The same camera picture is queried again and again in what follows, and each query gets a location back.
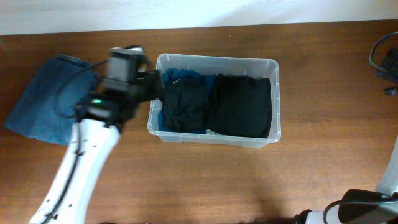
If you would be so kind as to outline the dark blue jeans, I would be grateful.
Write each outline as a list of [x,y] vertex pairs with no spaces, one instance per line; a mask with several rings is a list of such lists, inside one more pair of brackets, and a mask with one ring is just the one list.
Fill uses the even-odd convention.
[[48,59],[31,79],[4,127],[28,138],[66,146],[75,121],[57,113],[56,95],[69,78],[90,65],[68,55]]

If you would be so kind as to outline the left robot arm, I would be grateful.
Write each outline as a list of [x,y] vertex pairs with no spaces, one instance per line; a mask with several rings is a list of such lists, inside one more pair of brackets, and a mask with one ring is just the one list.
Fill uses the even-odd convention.
[[76,106],[65,156],[31,223],[84,223],[101,170],[140,103],[163,96],[158,70],[106,77]]

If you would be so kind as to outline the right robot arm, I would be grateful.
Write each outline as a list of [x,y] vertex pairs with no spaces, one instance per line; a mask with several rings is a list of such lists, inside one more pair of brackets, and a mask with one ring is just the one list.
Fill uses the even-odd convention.
[[397,146],[374,192],[350,189],[323,211],[305,210],[292,223],[397,223]]

